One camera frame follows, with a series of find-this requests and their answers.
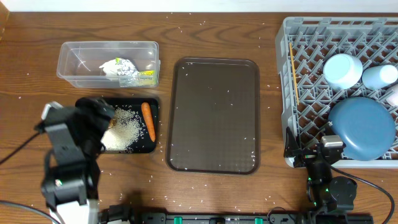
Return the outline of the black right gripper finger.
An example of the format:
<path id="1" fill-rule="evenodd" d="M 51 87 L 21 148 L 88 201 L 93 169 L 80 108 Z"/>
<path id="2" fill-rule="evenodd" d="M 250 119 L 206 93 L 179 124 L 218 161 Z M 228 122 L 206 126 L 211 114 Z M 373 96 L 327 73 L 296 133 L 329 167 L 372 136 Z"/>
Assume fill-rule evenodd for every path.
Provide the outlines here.
<path id="1" fill-rule="evenodd" d="M 324 136 L 336 135 L 336 133 L 333 130 L 333 123 L 331 121 L 328 121 L 326 124 L 323 125 L 323 135 Z"/>
<path id="2" fill-rule="evenodd" d="M 297 143 L 296 137 L 293 134 L 292 130 L 289 127 L 286 127 L 286 142 L 285 142 L 285 149 L 284 149 L 284 157 L 295 157 L 300 154 L 300 148 Z"/>

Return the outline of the dark blue plate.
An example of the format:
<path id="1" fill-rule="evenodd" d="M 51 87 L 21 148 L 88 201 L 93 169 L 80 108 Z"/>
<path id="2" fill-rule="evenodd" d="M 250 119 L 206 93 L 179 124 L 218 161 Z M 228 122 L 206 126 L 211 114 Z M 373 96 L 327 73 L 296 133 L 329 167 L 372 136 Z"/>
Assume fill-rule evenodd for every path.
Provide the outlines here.
<path id="1" fill-rule="evenodd" d="M 392 115 L 377 101 L 347 98 L 329 112 L 333 130 L 346 144 L 343 154 L 357 161 L 382 157 L 393 145 L 396 126 Z"/>

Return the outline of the pile of white rice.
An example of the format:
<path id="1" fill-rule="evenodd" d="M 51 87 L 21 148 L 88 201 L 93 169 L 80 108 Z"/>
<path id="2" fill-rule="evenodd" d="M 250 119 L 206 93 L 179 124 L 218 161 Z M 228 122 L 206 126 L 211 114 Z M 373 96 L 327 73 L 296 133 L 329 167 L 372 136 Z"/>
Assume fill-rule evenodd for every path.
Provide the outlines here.
<path id="1" fill-rule="evenodd" d="M 116 125 L 101 139 L 107 151 L 124 151 L 144 137 L 144 123 L 137 111 L 116 109 Z"/>

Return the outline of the light blue bowl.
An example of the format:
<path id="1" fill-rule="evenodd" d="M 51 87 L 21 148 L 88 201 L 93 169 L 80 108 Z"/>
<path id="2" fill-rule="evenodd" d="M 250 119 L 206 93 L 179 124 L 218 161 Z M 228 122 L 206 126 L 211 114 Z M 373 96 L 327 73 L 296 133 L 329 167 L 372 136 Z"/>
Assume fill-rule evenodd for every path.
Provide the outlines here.
<path id="1" fill-rule="evenodd" d="M 360 81 L 362 74 L 360 59 L 348 54 L 336 54 L 323 66 L 323 76 L 334 90 L 351 88 Z"/>

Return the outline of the light blue plastic cup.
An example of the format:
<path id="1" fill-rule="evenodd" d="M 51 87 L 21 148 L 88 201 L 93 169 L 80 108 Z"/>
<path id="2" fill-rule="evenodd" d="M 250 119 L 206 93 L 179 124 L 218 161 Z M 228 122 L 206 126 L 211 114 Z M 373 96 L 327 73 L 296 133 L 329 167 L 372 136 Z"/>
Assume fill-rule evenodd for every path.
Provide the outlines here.
<path id="1" fill-rule="evenodd" d="M 362 83 L 370 90 L 384 88 L 397 80 L 397 69 L 393 65 L 380 65 L 363 72 Z"/>

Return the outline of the pink plastic cup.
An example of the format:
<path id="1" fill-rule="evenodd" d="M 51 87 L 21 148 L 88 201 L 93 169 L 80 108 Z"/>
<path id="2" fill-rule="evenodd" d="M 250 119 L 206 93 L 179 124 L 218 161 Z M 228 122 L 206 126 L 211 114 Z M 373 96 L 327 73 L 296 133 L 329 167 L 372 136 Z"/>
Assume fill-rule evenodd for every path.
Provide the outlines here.
<path id="1" fill-rule="evenodd" d="M 398 105 L 398 84 L 390 87 L 386 93 L 388 94 L 386 101 L 391 106 Z"/>

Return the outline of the white napkin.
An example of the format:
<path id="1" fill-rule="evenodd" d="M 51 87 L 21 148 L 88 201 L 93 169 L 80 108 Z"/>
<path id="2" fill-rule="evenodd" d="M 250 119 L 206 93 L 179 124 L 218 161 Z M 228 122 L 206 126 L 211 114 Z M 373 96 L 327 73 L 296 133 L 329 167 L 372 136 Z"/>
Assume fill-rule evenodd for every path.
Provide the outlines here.
<path id="1" fill-rule="evenodd" d="M 117 64 L 116 59 L 112 59 L 108 62 L 102 64 L 99 69 L 102 71 L 103 75 L 111 81 L 118 81 L 118 69 L 119 65 Z"/>

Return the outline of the orange carrot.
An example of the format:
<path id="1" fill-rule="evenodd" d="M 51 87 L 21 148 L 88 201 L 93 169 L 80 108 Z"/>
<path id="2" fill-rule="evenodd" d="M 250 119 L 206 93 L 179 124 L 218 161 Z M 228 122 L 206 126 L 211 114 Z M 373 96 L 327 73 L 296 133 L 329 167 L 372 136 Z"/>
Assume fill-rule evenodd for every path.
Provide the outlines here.
<path id="1" fill-rule="evenodd" d="M 141 110 L 142 110 L 142 115 L 145 121 L 145 124 L 147 126 L 147 131 L 149 133 L 150 139 L 152 142 L 155 142 L 155 126 L 154 126 L 154 122 L 152 119 L 152 111 L 150 108 L 150 104 L 148 104 L 147 102 L 143 102 L 143 104 L 141 104 Z"/>

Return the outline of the foil wrapper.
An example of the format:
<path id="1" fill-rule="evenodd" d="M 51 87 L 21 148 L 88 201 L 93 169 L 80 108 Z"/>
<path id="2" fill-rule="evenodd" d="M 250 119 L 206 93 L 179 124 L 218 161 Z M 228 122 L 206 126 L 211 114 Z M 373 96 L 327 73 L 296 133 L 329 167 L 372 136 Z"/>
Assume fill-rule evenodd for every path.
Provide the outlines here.
<path id="1" fill-rule="evenodd" d="M 139 71 L 128 59 L 116 58 L 116 73 L 121 87 L 137 86 L 139 83 Z"/>

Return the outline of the yellow green snack packet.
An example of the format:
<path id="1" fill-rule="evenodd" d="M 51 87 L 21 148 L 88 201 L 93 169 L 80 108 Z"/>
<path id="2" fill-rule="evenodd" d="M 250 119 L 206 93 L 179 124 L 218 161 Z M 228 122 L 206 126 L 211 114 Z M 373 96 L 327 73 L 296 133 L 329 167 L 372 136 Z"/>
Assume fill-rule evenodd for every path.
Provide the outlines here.
<path id="1" fill-rule="evenodd" d="M 155 70 L 139 72 L 139 86 L 156 86 L 158 84 Z"/>

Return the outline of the wooden chopstick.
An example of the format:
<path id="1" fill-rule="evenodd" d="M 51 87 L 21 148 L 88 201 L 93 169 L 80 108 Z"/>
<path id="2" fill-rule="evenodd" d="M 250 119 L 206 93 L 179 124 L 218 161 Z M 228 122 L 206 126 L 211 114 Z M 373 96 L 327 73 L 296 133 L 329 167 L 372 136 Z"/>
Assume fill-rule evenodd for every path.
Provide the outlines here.
<path id="1" fill-rule="evenodd" d="M 291 67 L 292 67 L 292 77 L 293 77 L 294 90 L 295 90 L 295 99 L 296 99 L 296 103 L 298 106 L 300 104 L 300 100 L 299 100 L 297 76 L 296 76 L 295 64 L 294 64 L 293 44 L 291 42 L 289 42 L 289 53 L 290 53 L 290 62 L 291 62 Z"/>

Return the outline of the brown food lump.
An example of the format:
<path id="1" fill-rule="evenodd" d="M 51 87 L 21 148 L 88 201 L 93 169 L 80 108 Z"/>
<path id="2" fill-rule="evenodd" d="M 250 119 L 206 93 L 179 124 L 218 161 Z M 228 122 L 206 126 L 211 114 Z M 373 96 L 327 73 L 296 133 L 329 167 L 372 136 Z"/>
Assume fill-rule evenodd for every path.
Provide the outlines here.
<path id="1" fill-rule="evenodd" d="M 117 123 L 117 119 L 115 119 L 115 118 L 111 119 L 109 122 L 108 129 L 113 128 L 116 125 L 116 123 Z"/>

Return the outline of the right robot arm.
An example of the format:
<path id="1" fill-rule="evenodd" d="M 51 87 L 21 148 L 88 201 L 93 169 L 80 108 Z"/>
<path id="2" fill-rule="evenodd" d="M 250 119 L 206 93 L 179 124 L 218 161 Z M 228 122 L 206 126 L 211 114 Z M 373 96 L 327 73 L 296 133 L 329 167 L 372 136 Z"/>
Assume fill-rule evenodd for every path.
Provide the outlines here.
<path id="1" fill-rule="evenodd" d="M 345 176 L 333 176 L 333 164 L 345 147 L 337 135 L 326 135 L 313 149 L 299 148 L 290 128 L 285 130 L 284 157 L 293 159 L 294 168 L 307 170 L 307 197 L 314 207 L 295 218 L 295 223 L 348 223 L 354 209 L 357 183 Z"/>

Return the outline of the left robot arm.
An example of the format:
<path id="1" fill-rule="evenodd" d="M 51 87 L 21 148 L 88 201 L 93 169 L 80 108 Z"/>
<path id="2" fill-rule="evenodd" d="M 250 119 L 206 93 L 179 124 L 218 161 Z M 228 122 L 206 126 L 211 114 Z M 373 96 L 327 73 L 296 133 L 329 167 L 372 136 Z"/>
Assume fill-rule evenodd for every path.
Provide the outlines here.
<path id="1" fill-rule="evenodd" d="M 99 209 L 97 158 L 105 150 L 101 139 L 114 108 L 103 98 L 80 98 L 74 106 L 56 101 L 45 105 L 35 127 L 52 148 L 44 159 L 42 195 L 54 223 L 134 223 L 132 208 Z"/>

